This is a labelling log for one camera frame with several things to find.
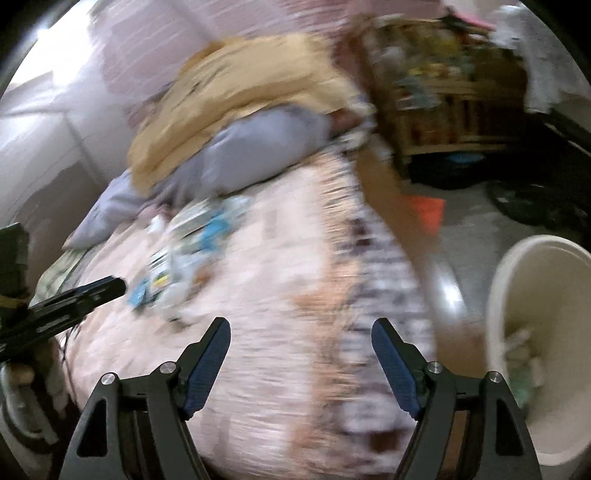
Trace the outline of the white trash bucket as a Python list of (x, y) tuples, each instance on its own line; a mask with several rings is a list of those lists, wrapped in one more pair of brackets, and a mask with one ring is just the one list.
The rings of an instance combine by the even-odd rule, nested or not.
[(553, 235), (515, 244), (502, 258), (486, 313), (489, 369), (509, 373), (504, 344), (530, 333), (543, 385), (528, 403), (527, 426), (542, 474), (568, 479), (590, 451), (590, 254)]

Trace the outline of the pink embroidered bedspread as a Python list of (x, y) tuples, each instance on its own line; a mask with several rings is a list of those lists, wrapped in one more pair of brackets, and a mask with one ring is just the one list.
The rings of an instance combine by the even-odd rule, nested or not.
[(197, 450), (229, 479), (370, 479), (346, 470), (335, 419), (355, 381), (342, 360), (361, 264), (353, 258), (348, 161), (324, 154), (249, 190), (204, 286), (173, 312), (97, 309), (70, 337), (71, 390), (84, 403), (100, 376), (146, 374), (197, 341), (215, 317), (231, 342), (204, 409), (188, 423)]

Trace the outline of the brown white fleece blanket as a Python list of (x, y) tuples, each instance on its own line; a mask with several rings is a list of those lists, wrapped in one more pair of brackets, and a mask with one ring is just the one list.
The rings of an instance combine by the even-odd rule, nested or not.
[(355, 317), (342, 337), (342, 360), (355, 388), (335, 407), (335, 419), (346, 470), (377, 475), (397, 468), (415, 422), (399, 407), (381, 369), (370, 341), (372, 326), (389, 319), (427, 359), (435, 357), (436, 342), (420, 281), (385, 218), (394, 208), (392, 168), (368, 146), (346, 154), (346, 161), (356, 205), (351, 252), (361, 264), (361, 279), (351, 299)]

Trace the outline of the green white milk carton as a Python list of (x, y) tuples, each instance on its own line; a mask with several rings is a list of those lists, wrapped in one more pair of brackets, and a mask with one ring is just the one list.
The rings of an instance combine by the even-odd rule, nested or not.
[(167, 233), (183, 238), (204, 227), (217, 211), (218, 202), (211, 199), (193, 201), (184, 206), (168, 223)]

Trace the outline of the blue snack wrapper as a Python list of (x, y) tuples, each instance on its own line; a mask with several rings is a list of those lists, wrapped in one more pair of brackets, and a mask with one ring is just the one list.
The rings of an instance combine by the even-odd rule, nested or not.
[(195, 248), (204, 251), (221, 250), (225, 240), (232, 232), (233, 222), (228, 215), (219, 213), (214, 215), (205, 226), (197, 232)]

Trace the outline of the red gift box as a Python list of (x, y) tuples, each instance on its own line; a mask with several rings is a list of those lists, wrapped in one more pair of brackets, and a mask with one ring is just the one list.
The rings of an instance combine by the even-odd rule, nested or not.
[(417, 195), (405, 195), (405, 199), (424, 231), (431, 236), (438, 236), (445, 218), (446, 201)]

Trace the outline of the grey blue quilt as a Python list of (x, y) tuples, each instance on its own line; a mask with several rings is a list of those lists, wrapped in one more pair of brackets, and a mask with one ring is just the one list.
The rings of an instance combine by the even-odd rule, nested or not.
[(228, 195), (279, 175), (329, 143), (331, 120), (304, 107), (262, 110), (224, 128), (163, 180), (140, 193), (130, 170), (113, 179), (64, 243), (88, 249), (147, 207), (180, 210), (195, 200)]

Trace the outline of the yellow ruffled pillow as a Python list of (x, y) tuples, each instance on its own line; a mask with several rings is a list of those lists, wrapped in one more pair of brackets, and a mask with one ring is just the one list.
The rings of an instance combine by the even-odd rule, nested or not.
[(186, 62), (139, 127), (127, 154), (133, 186), (147, 194), (231, 122), (283, 104), (318, 114), (373, 111), (321, 35), (214, 42)]

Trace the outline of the wooden baby crib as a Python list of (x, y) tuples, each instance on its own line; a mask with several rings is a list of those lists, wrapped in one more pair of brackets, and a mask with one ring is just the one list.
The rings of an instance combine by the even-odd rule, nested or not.
[(398, 168), (424, 155), (505, 148), (524, 112), (527, 74), (490, 30), (452, 14), (361, 15), (351, 39)]

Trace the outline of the white plastic bag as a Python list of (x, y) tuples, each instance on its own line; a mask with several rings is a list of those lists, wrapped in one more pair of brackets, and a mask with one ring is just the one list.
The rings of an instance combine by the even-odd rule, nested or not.
[(525, 108), (548, 113), (570, 97), (590, 99), (590, 84), (558, 37), (528, 7), (502, 5), (492, 14), (493, 43), (512, 50), (527, 74)]

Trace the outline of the wooden bed frame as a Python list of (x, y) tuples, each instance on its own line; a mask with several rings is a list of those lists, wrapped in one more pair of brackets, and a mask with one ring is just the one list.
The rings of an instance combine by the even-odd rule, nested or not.
[(439, 239), (424, 230), (393, 167), (368, 146), (356, 151), (356, 175), (366, 202), (392, 230), (413, 264), (429, 307), (437, 358), (454, 373), (483, 376), (487, 370), (484, 328), (469, 313)]

